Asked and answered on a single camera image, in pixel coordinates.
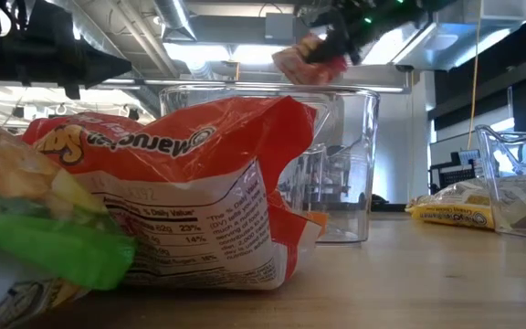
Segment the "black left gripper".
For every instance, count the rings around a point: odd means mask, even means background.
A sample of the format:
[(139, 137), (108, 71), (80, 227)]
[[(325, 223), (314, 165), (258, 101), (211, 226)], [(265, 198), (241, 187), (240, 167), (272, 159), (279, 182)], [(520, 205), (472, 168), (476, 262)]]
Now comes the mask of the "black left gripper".
[(25, 87), (34, 82), (55, 83), (72, 100), (80, 98), (79, 86), (101, 84), (132, 70), (129, 60), (90, 48), (73, 40), (67, 45), (0, 38), (0, 81)]

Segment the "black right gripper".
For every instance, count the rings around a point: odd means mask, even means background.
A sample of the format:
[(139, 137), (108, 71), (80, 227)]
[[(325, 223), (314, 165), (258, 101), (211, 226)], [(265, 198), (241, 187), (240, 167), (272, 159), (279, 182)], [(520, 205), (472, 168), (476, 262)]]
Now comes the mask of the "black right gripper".
[(298, 0), (295, 17), (312, 34), (326, 38), (306, 57), (307, 63), (326, 63), (348, 54), (353, 65), (362, 62), (360, 47), (351, 43), (340, 11), (362, 7), (363, 0)]

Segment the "green lime chili shrimp pack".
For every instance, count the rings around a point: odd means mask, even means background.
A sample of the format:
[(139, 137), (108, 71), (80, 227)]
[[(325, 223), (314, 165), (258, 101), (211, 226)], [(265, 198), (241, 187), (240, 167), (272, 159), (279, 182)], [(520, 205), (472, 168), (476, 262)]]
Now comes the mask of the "green lime chili shrimp pack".
[(98, 199), (0, 127), (0, 329), (115, 288), (134, 254)]

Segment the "gray ceiling junction box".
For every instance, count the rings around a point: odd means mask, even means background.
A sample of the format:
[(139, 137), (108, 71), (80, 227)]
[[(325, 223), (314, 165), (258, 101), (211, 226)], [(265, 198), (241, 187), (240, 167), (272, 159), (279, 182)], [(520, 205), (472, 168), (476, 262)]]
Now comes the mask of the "gray ceiling junction box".
[(293, 14), (266, 13), (264, 40), (270, 45), (290, 45), (296, 41)]

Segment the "long linear ceiling light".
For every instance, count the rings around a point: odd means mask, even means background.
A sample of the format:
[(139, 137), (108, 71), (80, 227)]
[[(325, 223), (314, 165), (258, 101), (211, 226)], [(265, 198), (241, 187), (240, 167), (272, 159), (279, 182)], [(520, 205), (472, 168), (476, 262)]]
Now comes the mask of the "long linear ceiling light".
[(171, 86), (205, 86), (205, 87), (240, 87), (240, 88), (303, 88), (311, 90), (312, 88), (328, 88), (330, 90), (370, 90), (386, 94), (407, 94), (411, 91), (409, 87), (386, 87), (377, 85), (294, 85), (287, 82), (254, 82), (254, 81), (235, 81), (235, 80), (166, 80), (166, 79), (123, 79), (114, 78), (104, 80), (92, 87), (108, 87), (114, 89), (125, 89), (129, 87), (154, 86), (154, 87), (171, 87)]

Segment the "bright ceiling light panel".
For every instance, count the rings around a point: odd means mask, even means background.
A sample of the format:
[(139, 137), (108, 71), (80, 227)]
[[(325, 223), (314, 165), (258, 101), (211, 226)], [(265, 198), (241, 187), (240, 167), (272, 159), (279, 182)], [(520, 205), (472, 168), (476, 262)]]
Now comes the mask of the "bright ceiling light panel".
[(248, 65), (264, 65), (273, 62), (272, 56), (286, 46), (238, 45), (230, 46), (163, 43), (168, 56), (186, 63), (203, 64), (210, 61), (234, 61)]

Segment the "white ceiling air unit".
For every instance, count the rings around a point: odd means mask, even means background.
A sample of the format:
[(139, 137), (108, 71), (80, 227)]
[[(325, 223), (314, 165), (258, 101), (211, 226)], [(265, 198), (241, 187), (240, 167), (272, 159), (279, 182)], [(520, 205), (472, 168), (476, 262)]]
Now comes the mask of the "white ceiling air unit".
[(396, 66), (448, 71), (526, 24), (526, 0), (457, 0), (435, 12), (392, 60)]

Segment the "clear plastic storage bin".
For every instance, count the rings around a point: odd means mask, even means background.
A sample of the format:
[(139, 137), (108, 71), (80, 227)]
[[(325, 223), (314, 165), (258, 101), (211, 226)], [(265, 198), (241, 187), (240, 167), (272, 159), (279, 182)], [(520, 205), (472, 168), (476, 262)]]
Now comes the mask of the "clear plastic storage bin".
[(479, 138), (484, 177), (490, 196), (490, 207), (495, 221), (495, 230), (526, 238), (526, 230), (499, 228), (495, 219), (494, 203), (497, 200), (496, 180), (501, 177), (526, 175), (526, 133), (496, 132), (488, 125), (476, 127)]
[(316, 109), (314, 139), (291, 161), (278, 189), (292, 209), (329, 214), (323, 245), (368, 238), (379, 96), (370, 90), (171, 86), (160, 93), (162, 113), (229, 97), (290, 96)]

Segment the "black pegboard rack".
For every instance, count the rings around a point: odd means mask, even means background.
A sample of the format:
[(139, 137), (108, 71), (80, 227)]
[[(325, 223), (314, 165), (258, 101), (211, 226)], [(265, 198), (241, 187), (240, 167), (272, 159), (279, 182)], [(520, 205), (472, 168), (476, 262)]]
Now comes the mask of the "black pegboard rack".
[(479, 160), (479, 150), (467, 150), (452, 152), (449, 162), (431, 165), (428, 169), (430, 194), (434, 195), (455, 183), (483, 175)]

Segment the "silver spiral ventilation duct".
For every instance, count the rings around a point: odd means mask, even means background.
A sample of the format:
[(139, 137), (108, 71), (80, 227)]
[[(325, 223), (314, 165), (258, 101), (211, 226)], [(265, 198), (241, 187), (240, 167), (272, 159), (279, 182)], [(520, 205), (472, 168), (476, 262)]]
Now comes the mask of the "silver spiral ventilation duct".
[(162, 41), (166, 43), (195, 42), (189, 12), (183, 0), (153, 0), (154, 8), (163, 24)]

